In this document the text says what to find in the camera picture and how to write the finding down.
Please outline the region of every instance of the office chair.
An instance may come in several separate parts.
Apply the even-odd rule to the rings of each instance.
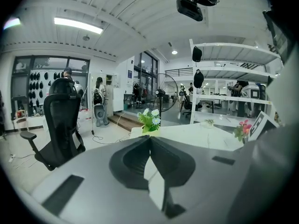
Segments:
[[[80,101],[81,96],[77,94],[72,80],[56,79],[43,106],[51,141],[42,150],[38,150],[33,142],[36,134],[21,132],[21,137],[29,141],[36,153],[35,159],[50,171],[85,151],[76,127]]]

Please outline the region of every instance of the camera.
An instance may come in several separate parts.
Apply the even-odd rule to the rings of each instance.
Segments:
[[[177,9],[179,13],[196,21],[203,20],[201,9],[197,6],[197,3],[191,0],[177,0]]]

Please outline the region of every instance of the green plant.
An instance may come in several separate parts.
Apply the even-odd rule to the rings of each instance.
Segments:
[[[150,112],[149,109],[145,109],[143,113],[139,112],[137,116],[139,121],[144,124],[142,133],[152,132],[159,129],[161,123],[159,110]]]
[[[213,119],[205,119],[205,122],[208,123],[208,125],[213,125],[215,123],[215,121]]]
[[[239,141],[242,141],[243,138],[246,138],[249,134],[249,129],[252,125],[247,124],[248,119],[244,122],[240,122],[239,125],[235,128],[235,138],[238,138]]]

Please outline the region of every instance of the white device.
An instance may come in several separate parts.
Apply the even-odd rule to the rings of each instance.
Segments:
[[[257,119],[255,120],[253,126],[249,130],[248,141],[256,140],[266,131],[278,127],[278,123],[276,123],[267,114],[261,111]]]

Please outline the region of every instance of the white ceiling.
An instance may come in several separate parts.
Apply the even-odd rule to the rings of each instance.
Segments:
[[[59,49],[122,61],[136,53],[159,48],[169,57],[167,43],[188,53],[189,38],[236,43],[268,39],[262,11],[265,0],[221,0],[202,7],[204,20],[181,15],[176,0],[26,0],[14,16],[21,25],[5,30],[3,51]],[[54,24],[54,17],[74,19],[104,29],[101,35]],[[88,35],[89,41],[82,37]]]

